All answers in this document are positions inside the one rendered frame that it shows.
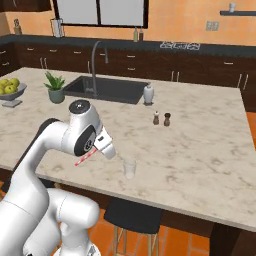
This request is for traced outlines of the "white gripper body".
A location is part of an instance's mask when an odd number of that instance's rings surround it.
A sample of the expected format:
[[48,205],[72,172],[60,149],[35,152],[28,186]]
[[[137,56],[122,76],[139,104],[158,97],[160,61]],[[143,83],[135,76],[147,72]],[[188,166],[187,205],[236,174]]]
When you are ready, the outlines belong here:
[[105,128],[96,137],[94,147],[100,151],[107,159],[112,159],[116,155],[113,139]]

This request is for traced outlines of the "red and white striped straw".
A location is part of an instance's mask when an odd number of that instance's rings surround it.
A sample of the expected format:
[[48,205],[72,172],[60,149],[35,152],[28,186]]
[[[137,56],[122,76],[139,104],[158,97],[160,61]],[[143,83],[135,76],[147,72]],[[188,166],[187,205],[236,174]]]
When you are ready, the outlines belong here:
[[87,152],[84,156],[82,156],[79,161],[75,163],[75,166],[80,165],[86,159],[90,158],[96,151],[97,151],[97,148],[93,147],[89,152]]

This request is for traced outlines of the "clear glass cup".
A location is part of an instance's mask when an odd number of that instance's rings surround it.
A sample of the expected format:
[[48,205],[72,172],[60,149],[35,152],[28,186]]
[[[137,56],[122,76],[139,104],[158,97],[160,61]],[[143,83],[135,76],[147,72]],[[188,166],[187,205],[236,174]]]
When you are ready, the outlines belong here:
[[136,172],[136,161],[132,158],[126,158],[123,162],[124,174],[127,179],[133,179]]

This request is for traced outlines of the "black sink basin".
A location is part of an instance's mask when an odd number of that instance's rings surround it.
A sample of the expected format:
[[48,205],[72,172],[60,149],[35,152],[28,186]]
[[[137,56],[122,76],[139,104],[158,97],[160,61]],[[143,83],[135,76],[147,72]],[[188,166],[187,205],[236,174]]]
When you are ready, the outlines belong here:
[[94,96],[93,79],[89,76],[79,76],[66,85],[63,90],[67,96],[137,104],[143,96],[144,88],[147,85],[147,82],[97,77],[97,96]]

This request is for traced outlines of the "white soap dispenser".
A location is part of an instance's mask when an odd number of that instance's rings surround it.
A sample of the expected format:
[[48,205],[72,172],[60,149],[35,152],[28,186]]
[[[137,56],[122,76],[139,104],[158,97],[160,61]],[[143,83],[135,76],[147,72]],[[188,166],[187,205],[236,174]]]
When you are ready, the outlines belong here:
[[154,97],[154,88],[151,84],[144,87],[143,98],[145,104],[151,104]]

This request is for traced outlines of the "black bar stool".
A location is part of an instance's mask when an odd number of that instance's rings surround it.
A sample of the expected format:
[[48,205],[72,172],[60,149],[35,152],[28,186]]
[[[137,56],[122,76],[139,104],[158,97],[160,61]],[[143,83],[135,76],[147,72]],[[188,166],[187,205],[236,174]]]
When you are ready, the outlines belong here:
[[114,226],[113,255],[117,256],[120,239],[123,239],[123,252],[126,253],[127,232],[146,234],[148,256],[159,256],[160,222],[163,211],[159,208],[114,198],[110,201],[104,219]]

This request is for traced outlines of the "green potted plant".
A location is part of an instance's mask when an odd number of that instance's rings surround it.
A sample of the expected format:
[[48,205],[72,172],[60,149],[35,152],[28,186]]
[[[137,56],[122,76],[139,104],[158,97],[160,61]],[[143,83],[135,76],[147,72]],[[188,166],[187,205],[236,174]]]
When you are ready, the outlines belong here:
[[62,77],[54,77],[49,71],[45,73],[48,80],[45,87],[48,89],[49,99],[54,104],[60,104],[64,101],[65,95],[63,86],[65,80]]

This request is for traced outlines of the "dark brown cupboard run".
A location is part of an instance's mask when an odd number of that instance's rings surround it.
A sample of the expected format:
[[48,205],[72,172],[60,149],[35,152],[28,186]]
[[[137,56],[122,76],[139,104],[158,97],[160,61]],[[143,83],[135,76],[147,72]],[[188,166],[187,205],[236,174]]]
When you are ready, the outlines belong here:
[[235,87],[256,112],[256,47],[202,45],[162,49],[159,42],[0,36],[0,75],[21,67]]

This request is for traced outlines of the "grey fruit bowl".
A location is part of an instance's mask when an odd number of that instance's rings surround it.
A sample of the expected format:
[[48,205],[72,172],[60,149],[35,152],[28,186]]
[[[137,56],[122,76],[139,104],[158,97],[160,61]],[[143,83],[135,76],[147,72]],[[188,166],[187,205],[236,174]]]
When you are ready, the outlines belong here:
[[18,90],[15,93],[0,95],[0,100],[3,101],[2,105],[4,107],[14,108],[19,104],[21,104],[22,101],[18,100],[18,97],[20,97],[24,93],[26,88],[27,88],[26,84],[20,83],[18,86]]

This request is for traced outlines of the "dark brown wall cupboard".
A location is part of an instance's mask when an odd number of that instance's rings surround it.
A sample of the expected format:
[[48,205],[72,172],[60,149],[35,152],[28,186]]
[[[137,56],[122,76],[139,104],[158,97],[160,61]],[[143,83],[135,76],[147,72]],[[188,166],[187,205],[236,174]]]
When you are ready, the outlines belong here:
[[43,12],[50,9],[50,0],[0,0],[0,12]]

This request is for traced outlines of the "dark wall shelf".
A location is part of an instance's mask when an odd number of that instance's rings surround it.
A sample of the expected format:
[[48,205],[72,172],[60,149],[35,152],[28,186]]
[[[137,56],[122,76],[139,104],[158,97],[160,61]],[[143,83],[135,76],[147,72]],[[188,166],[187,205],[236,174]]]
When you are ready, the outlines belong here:
[[224,11],[221,10],[220,12],[221,16],[244,16],[244,17],[256,17],[256,11]]

